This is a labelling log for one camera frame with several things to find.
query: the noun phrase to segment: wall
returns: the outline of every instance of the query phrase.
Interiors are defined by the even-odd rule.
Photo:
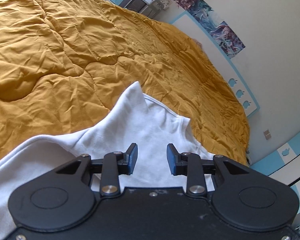
[[[232,61],[260,105],[249,118],[255,162],[300,131],[300,0],[205,1],[246,46]],[[182,11],[173,3],[157,20],[170,22]]]

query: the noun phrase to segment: screw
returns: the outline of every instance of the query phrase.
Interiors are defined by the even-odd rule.
[[[206,189],[200,185],[194,185],[194,186],[191,186],[189,188],[189,191],[193,194],[201,194],[205,191]]]
[[[112,194],[117,192],[118,188],[114,185],[107,185],[102,187],[102,192],[105,194]]]
[[[17,235],[16,240],[27,240],[24,235]]]
[[[150,192],[149,193],[149,196],[150,197],[156,197],[158,195],[158,193],[156,193],[156,192]]]

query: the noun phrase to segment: white t-shirt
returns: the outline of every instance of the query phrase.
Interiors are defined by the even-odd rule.
[[[112,111],[94,127],[66,135],[38,135],[26,140],[0,160],[0,240],[15,224],[7,202],[20,185],[56,168],[83,153],[101,159],[114,151],[125,152],[131,143],[138,145],[133,174],[120,175],[124,187],[186,187],[186,176],[170,173],[166,148],[173,143],[178,152],[193,152],[212,160],[213,154],[193,137],[190,119],[177,115],[156,99],[143,94],[139,82],[128,87]],[[92,190],[99,191],[99,178]],[[214,190],[206,175],[207,190]]]

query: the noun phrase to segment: anime poster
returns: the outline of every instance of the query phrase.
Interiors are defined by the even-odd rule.
[[[174,0],[211,35],[229,58],[237,55],[245,45],[233,30],[204,0]]]

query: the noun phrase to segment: yellow blanket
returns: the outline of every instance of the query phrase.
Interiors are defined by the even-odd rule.
[[[190,117],[208,151],[245,163],[242,106],[175,27],[103,0],[0,0],[0,159],[34,135],[95,125],[134,81]]]

